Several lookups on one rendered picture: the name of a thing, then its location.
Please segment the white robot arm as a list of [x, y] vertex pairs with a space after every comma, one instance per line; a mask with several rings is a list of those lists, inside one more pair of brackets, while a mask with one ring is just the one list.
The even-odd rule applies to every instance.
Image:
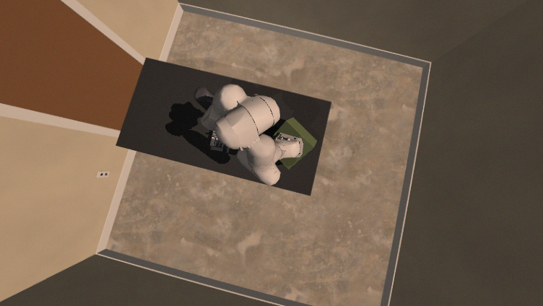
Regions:
[[257, 94], [249, 97], [236, 84], [220, 87], [216, 94], [200, 87], [194, 98], [207, 110], [201, 118], [202, 125], [210, 131], [215, 130], [217, 138], [226, 147], [239, 149], [240, 163], [262, 183], [274, 185], [279, 180], [277, 160], [302, 155], [301, 138], [280, 133], [273, 140], [263, 134], [280, 118], [279, 107], [272, 98]]

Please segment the grey bench vise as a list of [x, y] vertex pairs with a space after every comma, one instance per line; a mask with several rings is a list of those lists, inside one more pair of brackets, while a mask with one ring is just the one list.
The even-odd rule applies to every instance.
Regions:
[[219, 152], [227, 152], [227, 153], [229, 153], [229, 151], [230, 151], [230, 148], [226, 147], [223, 143], [221, 143], [219, 141], [219, 139], [217, 138], [217, 136], [215, 134], [215, 131], [213, 131], [213, 134], [212, 134], [212, 140], [211, 140], [210, 147], [211, 147], [211, 150], [216, 149], [215, 151], [219, 151]]

